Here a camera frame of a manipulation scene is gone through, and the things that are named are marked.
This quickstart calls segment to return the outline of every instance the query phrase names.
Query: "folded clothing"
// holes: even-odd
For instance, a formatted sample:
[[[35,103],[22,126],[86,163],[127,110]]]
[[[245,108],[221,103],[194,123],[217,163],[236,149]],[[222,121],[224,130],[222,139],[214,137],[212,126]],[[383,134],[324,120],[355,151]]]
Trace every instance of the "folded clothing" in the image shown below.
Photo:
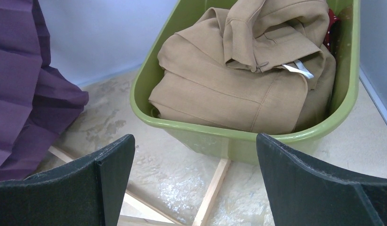
[[[325,35],[324,45],[333,56],[336,56],[337,48],[335,42],[338,40],[341,20],[335,15],[332,9],[329,9],[328,16],[330,17],[330,24],[328,26],[328,32]]]
[[[149,101],[166,120],[268,134],[320,123],[335,77],[325,0],[238,0],[163,44]],[[300,60],[314,76],[289,71]]]

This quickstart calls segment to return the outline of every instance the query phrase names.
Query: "wooden stick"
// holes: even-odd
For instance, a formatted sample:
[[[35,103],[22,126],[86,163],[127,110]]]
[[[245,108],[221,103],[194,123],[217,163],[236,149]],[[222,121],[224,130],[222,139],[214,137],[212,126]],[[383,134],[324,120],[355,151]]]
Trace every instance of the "wooden stick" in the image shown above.
[[[51,152],[54,156],[58,157],[59,159],[63,160],[66,163],[75,160],[75,158],[70,156],[64,150],[56,148],[54,146],[51,146],[49,148],[49,152]],[[132,207],[134,207],[138,211],[146,214],[147,216],[153,216],[154,218],[159,219],[163,222],[182,225],[177,220],[175,220],[172,217],[168,216],[167,214],[161,212],[160,210],[153,207],[152,205],[146,203],[141,198],[137,197],[136,195],[134,195],[132,192],[130,192],[128,190],[126,190],[126,193],[124,194],[123,201],[130,204]]]
[[[58,157],[60,160],[66,162],[66,163],[71,162],[71,161],[76,159],[76,158],[73,158],[72,156],[70,156],[64,150],[56,148],[54,146],[49,147],[49,152],[51,152],[54,156]]]
[[[163,222],[173,223],[173,224],[177,224],[177,225],[182,225],[180,222],[178,222],[174,218],[172,218],[172,217],[168,216],[167,214],[161,212],[160,210],[158,210],[157,208],[155,208],[151,204],[145,202],[141,198],[139,198],[136,195],[134,195],[129,190],[126,190],[126,193],[124,195],[124,199],[123,200],[126,203],[130,204],[131,206],[133,206],[138,211],[146,214],[147,216],[153,216],[154,218],[156,218],[156,219],[158,219],[160,221],[163,221]]]
[[[175,224],[120,215],[117,226],[175,226]]]
[[[230,163],[231,160],[228,159],[221,159],[218,163],[216,172],[214,173],[213,179],[210,182],[209,188],[207,189],[205,197],[203,198],[202,204],[199,207],[198,213],[196,214],[192,226],[206,225]]]

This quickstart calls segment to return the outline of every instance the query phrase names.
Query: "red polka dot fabric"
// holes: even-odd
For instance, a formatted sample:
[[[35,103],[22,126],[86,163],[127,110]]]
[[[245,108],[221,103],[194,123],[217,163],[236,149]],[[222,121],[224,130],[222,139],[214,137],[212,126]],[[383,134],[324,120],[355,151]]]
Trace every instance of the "red polka dot fabric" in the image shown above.
[[[327,34],[325,35],[324,45],[331,53],[336,54],[334,44],[338,38],[340,19],[334,14],[332,9],[329,9],[328,15],[330,17],[330,24],[328,26]]]

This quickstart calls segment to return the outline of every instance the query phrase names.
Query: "green plastic tub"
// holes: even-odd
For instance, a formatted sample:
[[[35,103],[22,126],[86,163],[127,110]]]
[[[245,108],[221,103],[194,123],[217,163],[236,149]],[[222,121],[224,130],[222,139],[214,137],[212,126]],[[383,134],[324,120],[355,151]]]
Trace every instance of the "green plastic tub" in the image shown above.
[[[152,116],[154,107],[148,101],[153,88],[163,77],[164,71],[159,67],[157,54],[164,41],[175,32],[193,25],[209,7],[230,8],[235,2],[236,0],[179,0],[133,83],[130,104],[143,122],[166,130],[195,152],[257,165],[257,134],[158,119]],[[308,154],[312,154],[319,141],[346,119],[358,95],[360,1],[329,0],[328,4],[342,19],[330,116],[304,131],[273,136]]]

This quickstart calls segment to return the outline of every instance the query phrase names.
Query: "white wall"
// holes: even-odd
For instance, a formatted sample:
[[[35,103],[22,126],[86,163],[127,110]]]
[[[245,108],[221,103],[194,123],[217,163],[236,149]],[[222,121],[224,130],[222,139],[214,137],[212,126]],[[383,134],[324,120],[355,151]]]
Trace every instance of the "white wall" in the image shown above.
[[[360,64],[387,108],[387,0],[361,1]]]
[[[40,0],[52,64],[86,85],[138,68],[177,0]]]

